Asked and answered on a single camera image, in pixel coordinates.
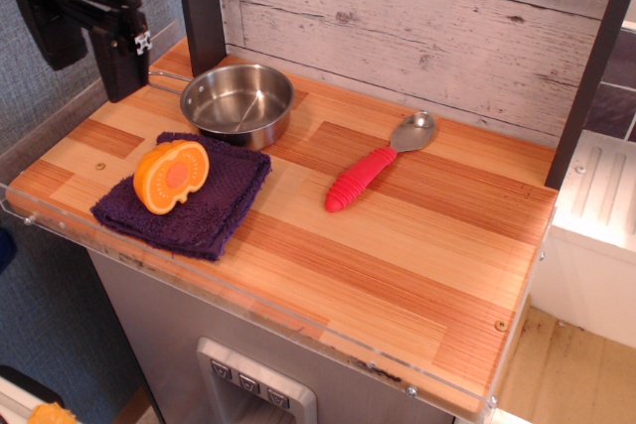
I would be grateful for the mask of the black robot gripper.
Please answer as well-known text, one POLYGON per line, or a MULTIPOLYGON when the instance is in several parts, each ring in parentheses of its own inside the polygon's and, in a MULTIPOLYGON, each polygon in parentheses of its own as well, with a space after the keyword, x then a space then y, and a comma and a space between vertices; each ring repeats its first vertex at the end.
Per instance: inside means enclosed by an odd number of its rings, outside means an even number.
POLYGON ((109 101, 118 102, 148 83, 152 42, 141 0, 16 0, 16 3, 36 46, 54 71, 86 56, 82 26, 88 30, 109 101))

